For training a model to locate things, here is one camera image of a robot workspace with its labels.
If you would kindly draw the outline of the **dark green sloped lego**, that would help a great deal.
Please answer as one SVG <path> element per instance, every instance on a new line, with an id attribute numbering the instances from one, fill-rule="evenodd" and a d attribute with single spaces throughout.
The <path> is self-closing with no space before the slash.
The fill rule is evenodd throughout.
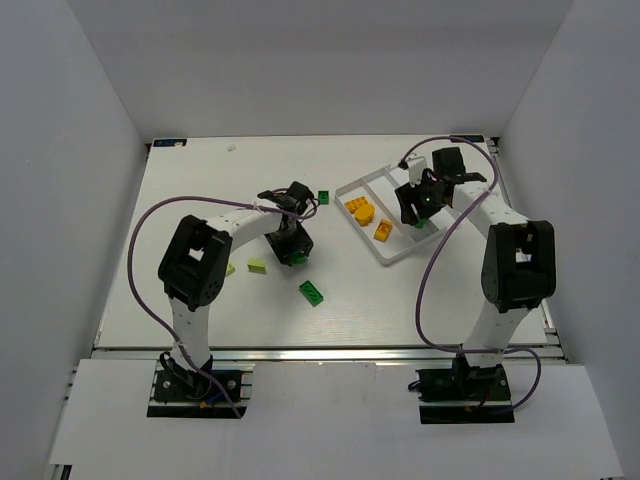
<path id="1" fill-rule="evenodd" d="M 308 256 L 304 253 L 295 253 L 290 257 L 292 265 L 303 264 L 307 261 Z"/>

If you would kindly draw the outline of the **orange small lego brick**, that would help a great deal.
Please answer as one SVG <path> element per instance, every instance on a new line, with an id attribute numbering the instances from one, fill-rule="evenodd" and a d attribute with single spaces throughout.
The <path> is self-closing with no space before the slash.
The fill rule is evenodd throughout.
<path id="1" fill-rule="evenodd" d="M 375 230 L 374 239 L 385 243 L 388 240 L 392 229 L 393 224 L 388 220 L 382 219 Z"/>

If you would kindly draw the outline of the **light green wedge lego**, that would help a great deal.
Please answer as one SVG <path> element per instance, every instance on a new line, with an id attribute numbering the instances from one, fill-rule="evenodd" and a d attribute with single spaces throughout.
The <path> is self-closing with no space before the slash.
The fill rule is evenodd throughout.
<path id="1" fill-rule="evenodd" d="M 247 268 L 252 273 L 266 273 L 266 264 L 265 261 L 261 258 L 249 258 L 247 260 Z"/>

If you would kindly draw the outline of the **orange round lego piece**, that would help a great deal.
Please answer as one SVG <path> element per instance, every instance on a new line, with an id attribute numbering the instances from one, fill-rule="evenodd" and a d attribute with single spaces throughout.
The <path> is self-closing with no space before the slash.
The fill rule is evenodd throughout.
<path id="1" fill-rule="evenodd" d="M 354 212 L 354 219 L 361 227 L 369 225 L 373 221 L 374 216 L 375 207 L 369 203 L 363 204 Z"/>

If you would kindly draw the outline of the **dark green square lego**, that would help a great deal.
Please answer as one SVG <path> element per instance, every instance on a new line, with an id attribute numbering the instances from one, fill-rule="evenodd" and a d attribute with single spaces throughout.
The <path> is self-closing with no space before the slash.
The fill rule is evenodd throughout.
<path id="1" fill-rule="evenodd" d="M 320 205 L 328 205 L 330 202 L 330 193 L 328 190 L 318 191 L 318 202 Z"/>

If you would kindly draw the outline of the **dark green 2x4 lego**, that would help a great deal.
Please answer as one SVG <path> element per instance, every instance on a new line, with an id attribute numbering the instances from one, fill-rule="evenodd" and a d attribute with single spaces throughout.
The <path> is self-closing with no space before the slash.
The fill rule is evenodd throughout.
<path id="1" fill-rule="evenodd" d="M 298 290 L 313 307 L 318 306 L 324 300 L 324 296 L 309 280 L 300 284 Z"/>

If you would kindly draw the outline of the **orange 2x4 lego brick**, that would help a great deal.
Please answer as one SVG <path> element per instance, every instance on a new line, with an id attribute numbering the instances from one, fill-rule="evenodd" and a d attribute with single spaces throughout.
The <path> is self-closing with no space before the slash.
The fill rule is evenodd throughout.
<path id="1" fill-rule="evenodd" d="M 358 197 L 344 203 L 344 206 L 350 214 L 354 214 L 359 208 L 368 204 L 368 200 L 364 197 Z"/>

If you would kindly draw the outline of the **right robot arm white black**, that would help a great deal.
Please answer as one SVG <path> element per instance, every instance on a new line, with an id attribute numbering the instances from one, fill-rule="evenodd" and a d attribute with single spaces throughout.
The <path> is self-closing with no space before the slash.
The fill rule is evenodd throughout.
<path id="1" fill-rule="evenodd" d="M 484 304 L 471 333 L 459 346 L 440 348 L 454 356 L 449 368 L 422 370 L 410 387 L 425 403 L 470 402 L 481 408 L 506 384 L 502 361 L 514 350 L 516 329 L 556 290 L 554 228 L 496 196 L 496 179 L 468 171 L 459 147 L 434 151 L 430 162 L 405 154 L 398 166 L 409 175 L 395 191 L 402 223 L 415 226 L 448 207 L 457 214 L 456 225 L 469 221 L 485 241 Z"/>

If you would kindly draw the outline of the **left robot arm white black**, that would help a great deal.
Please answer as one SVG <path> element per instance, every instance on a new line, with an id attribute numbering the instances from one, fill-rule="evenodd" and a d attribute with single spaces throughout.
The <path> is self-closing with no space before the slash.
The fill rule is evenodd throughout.
<path id="1" fill-rule="evenodd" d="M 206 397 L 214 389 L 206 378 L 212 369 L 209 308 L 222 290 L 231 253 L 265 237 L 280 264 L 303 263 L 313 241 L 301 217 L 313 204 L 312 191 L 294 181 L 283 192 L 260 193 L 255 206 L 209 220 L 187 215 L 179 222 L 158 270 L 179 337 L 161 364 L 193 398 Z"/>

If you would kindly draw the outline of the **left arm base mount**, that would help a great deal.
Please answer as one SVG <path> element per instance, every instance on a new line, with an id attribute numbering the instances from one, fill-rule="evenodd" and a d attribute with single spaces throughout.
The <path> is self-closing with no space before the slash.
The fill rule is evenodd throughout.
<path id="1" fill-rule="evenodd" d="M 252 388 L 252 373 L 229 367 L 205 365 L 217 385 L 200 373 L 177 365 L 165 351 L 159 356 L 146 411 L 148 418 L 231 419 L 246 413 Z"/>

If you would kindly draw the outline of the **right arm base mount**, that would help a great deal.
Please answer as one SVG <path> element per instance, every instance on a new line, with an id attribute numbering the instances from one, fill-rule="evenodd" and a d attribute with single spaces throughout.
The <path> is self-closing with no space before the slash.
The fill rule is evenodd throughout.
<path id="1" fill-rule="evenodd" d="M 418 396 L 423 425 L 512 424 L 511 390 L 499 365 L 486 379 L 459 381 L 453 368 L 421 369 L 407 386 Z"/>

